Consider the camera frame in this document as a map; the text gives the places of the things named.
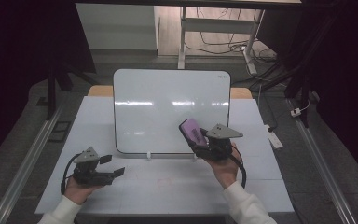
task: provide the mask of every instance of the metal frame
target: metal frame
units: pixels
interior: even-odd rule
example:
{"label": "metal frame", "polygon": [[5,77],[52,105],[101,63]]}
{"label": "metal frame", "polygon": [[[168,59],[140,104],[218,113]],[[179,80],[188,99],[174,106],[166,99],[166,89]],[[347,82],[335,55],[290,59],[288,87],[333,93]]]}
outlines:
{"label": "metal frame", "polygon": [[51,119],[46,120],[43,123],[43,126],[40,129],[33,144],[31,145],[31,148],[25,156],[25,159],[22,161],[19,170],[7,188],[7,191],[0,202],[0,223],[6,223],[8,217],[10,216],[10,213],[13,210],[17,200],[19,199],[29,175],[34,169],[34,165],[36,164],[40,153],[48,141],[48,137],[53,130],[58,117],[63,111],[63,108],[67,102],[67,98],[68,95],[65,94],[62,102],[58,106],[56,112],[52,115]]}
{"label": "metal frame", "polygon": [[257,74],[255,65],[250,55],[255,37],[260,26],[264,10],[260,10],[254,21],[234,21],[217,19],[187,18],[186,7],[181,7],[181,39],[178,56],[178,69],[185,69],[185,34],[186,32],[209,32],[209,33],[228,33],[228,34],[247,34],[250,35],[247,46],[242,52],[246,61],[246,66],[251,75]]}
{"label": "metal frame", "polygon": [[[294,108],[294,103],[291,100],[286,100],[286,103],[290,109]],[[308,150],[310,151],[310,155],[312,156],[315,166],[318,169],[322,180],[324,181],[327,191],[332,197],[332,201],[338,211],[339,216],[341,217],[342,223],[356,224],[357,222],[353,212],[348,205],[348,202],[345,199],[336,179],[331,174],[327,162],[324,160],[324,156],[322,155],[321,150],[313,138],[311,130],[306,128],[300,119],[296,119],[296,125],[307,145]]]}

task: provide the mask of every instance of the black mount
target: black mount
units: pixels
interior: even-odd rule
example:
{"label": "black mount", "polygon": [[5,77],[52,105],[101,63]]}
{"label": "black mount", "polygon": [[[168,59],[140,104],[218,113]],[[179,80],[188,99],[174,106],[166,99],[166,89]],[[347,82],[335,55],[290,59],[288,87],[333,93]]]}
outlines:
{"label": "black mount", "polygon": [[83,151],[74,163],[76,168],[73,173],[75,181],[84,186],[104,186],[111,185],[116,177],[124,174],[124,167],[115,170],[113,173],[98,173],[95,171],[98,163],[104,164],[112,160],[112,155],[99,157],[92,147]]}

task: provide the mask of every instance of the metal rail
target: metal rail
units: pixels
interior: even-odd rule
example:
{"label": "metal rail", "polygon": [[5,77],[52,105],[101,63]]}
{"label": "metal rail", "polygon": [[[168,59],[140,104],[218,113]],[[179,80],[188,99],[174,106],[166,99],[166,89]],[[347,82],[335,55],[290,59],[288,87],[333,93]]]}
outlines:
{"label": "metal rail", "polygon": [[[294,104],[291,102],[291,100],[286,100],[286,102],[290,109],[294,108]],[[332,197],[332,201],[338,211],[339,216],[341,217],[342,223],[356,224],[357,222],[351,211],[351,208],[348,205],[348,202],[345,199],[336,179],[331,174],[327,162],[324,160],[324,156],[322,155],[321,150],[313,138],[310,128],[305,128],[300,119],[296,119],[296,125],[300,130],[308,150],[310,151],[310,155],[312,156],[315,166],[318,169],[322,180],[324,181],[324,185]]]}
{"label": "metal rail", "polygon": [[4,197],[0,202],[0,223],[6,223],[8,217],[10,216],[11,211],[13,210],[14,205],[20,197],[22,189],[25,186],[25,183],[28,180],[29,175],[34,169],[34,165],[37,162],[37,159],[42,152],[43,147],[48,141],[48,137],[54,128],[55,123],[57,122],[58,117],[60,116],[65,103],[68,99],[67,93],[64,95],[58,109],[53,114],[50,120],[46,120],[40,129],[36,139],[34,140],[31,148],[29,149],[25,159],[22,161],[22,164],[11,181]]}

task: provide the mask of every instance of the gray floor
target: gray floor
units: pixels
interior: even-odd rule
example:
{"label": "gray floor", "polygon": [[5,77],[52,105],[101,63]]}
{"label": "gray floor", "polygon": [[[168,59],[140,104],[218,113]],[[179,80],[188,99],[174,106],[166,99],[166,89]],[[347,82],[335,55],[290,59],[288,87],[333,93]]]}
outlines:
{"label": "gray floor", "polygon": [[[90,76],[102,84],[112,84],[112,75],[119,68],[158,68],[175,69],[175,57],[157,57],[150,55],[94,55],[97,74]],[[258,64],[260,72],[265,71],[270,64]],[[232,81],[248,78],[242,58],[187,58],[186,69],[225,70],[231,74]],[[76,112],[83,96],[87,95],[90,84],[78,77],[71,76],[75,83],[69,94],[69,103],[59,117],[60,125],[74,121]],[[238,86],[249,87],[254,80],[243,82]],[[283,179],[292,203],[297,212],[292,214],[271,214],[278,223],[342,223],[336,207],[324,186],[310,153],[298,131],[296,122],[289,115],[289,107],[282,95],[284,86],[279,85],[258,97],[260,113],[263,120],[274,125],[272,113],[278,124],[274,131],[281,139],[284,148],[275,150],[275,156],[280,165]],[[47,114],[45,106],[36,105],[40,97],[47,96],[47,83],[41,82],[30,90],[28,105],[19,118],[6,141],[0,147],[0,200],[6,192],[14,174],[16,174],[22,159],[30,148]],[[317,102],[310,104],[310,130],[317,140],[331,171],[341,187],[351,209],[358,220],[358,165],[332,131],[315,111]],[[50,135],[28,182],[14,206],[7,223],[36,223],[40,216],[34,210],[40,200],[49,176],[60,156],[64,142],[64,134],[57,132]],[[80,223],[231,223],[226,217],[190,217],[190,218],[131,218],[79,216]]]}

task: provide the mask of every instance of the white wall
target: white wall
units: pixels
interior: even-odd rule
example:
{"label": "white wall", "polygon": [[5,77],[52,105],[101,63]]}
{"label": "white wall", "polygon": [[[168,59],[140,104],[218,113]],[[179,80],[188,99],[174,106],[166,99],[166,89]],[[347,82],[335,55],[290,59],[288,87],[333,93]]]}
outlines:
{"label": "white wall", "polygon": [[90,49],[152,49],[157,46],[153,6],[76,4]]}

